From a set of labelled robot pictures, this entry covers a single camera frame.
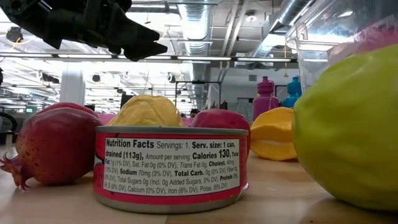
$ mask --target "desk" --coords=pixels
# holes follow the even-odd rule
[[[0,224],[398,223],[398,216],[335,200],[298,162],[267,161],[251,154],[248,179],[247,194],[234,205],[191,215],[142,215],[98,203],[91,190],[92,174],[62,187],[42,187],[30,181],[33,187],[23,192],[16,189],[10,174],[0,171]]]

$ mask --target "robotic arm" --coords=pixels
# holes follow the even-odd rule
[[[105,47],[138,61],[165,53],[160,35],[125,15],[131,0],[0,0],[11,22],[59,49],[62,40]]]

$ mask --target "red can label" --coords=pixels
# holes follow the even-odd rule
[[[94,191],[111,200],[185,205],[239,195],[246,136],[98,133]]]

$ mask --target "tin can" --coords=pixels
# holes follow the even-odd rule
[[[235,203],[248,188],[246,130],[100,126],[94,193],[137,213],[193,213]]]

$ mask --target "nutrition facts label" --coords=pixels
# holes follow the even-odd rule
[[[104,189],[182,196],[239,187],[238,139],[106,138]]]

